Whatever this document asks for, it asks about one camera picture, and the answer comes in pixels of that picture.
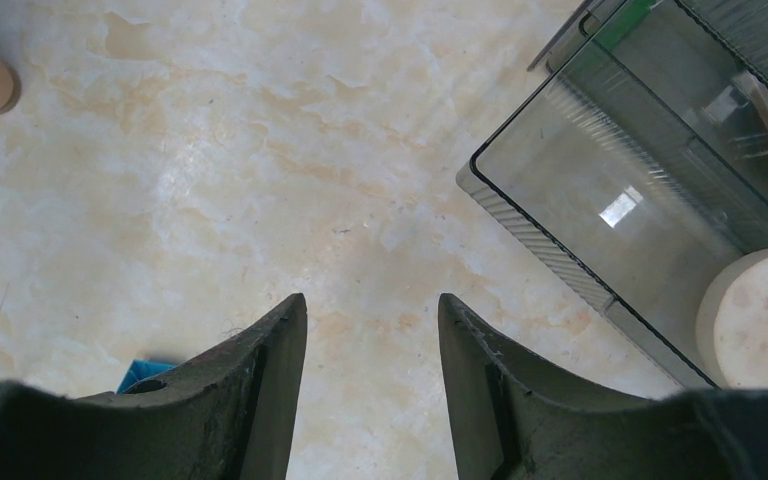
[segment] beige marble pattern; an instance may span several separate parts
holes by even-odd
[[[80,396],[306,294],[291,478],[453,478],[436,302],[675,385],[455,185],[577,0],[3,0],[0,378]]]

